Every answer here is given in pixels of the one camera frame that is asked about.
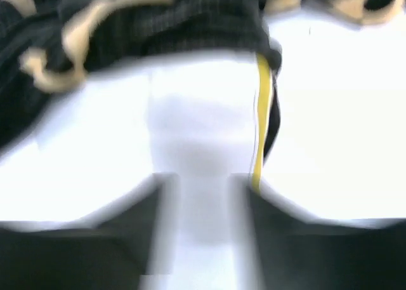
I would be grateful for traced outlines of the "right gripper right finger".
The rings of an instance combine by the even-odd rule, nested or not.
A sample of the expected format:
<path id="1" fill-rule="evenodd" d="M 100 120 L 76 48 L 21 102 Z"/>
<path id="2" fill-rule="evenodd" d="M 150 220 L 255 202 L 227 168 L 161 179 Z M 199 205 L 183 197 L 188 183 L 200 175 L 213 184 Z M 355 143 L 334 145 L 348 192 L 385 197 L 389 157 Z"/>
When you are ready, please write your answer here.
<path id="1" fill-rule="evenodd" d="M 243 174 L 231 191 L 251 289 L 405 288 L 405 220 L 317 220 Z"/>

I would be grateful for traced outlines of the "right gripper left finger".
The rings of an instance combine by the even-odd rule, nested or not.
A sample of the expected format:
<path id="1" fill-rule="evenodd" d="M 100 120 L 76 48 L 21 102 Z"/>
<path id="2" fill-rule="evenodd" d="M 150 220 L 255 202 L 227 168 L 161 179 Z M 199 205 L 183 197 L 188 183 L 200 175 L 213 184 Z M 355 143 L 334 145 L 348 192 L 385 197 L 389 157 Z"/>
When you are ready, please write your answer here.
<path id="1" fill-rule="evenodd" d="M 1 289 L 137 289 L 148 268 L 166 178 L 91 215 L 92 225 L 24 232 L 1 225 Z"/>

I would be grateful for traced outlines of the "white pillow with yellow edge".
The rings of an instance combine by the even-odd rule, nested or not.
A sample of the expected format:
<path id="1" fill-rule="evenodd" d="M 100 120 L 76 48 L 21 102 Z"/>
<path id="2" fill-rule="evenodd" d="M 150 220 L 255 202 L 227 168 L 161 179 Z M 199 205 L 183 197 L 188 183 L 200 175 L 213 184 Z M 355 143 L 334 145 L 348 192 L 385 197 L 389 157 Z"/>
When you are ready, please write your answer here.
<path id="1" fill-rule="evenodd" d="M 312 218 L 405 220 L 405 16 L 357 28 L 303 10 L 269 19 L 272 77 L 253 53 L 125 60 L 53 99 L 1 154 L 1 225 L 73 223 L 166 178 L 137 289 L 251 289 L 231 178 Z"/>

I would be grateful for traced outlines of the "black pillowcase with beige flowers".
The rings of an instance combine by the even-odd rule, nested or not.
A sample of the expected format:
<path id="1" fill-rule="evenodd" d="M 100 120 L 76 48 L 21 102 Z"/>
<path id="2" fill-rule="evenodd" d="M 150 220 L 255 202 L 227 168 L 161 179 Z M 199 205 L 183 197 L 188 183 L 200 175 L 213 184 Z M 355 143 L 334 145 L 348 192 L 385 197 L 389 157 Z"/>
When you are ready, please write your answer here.
<path id="1" fill-rule="evenodd" d="M 391 20 L 405 0 L 322 0 L 360 25 Z M 64 93 L 122 58 L 194 49 L 282 53 L 266 15 L 302 0 L 1 0 L 1 145 L 29 128 L 55 93 Z"/>

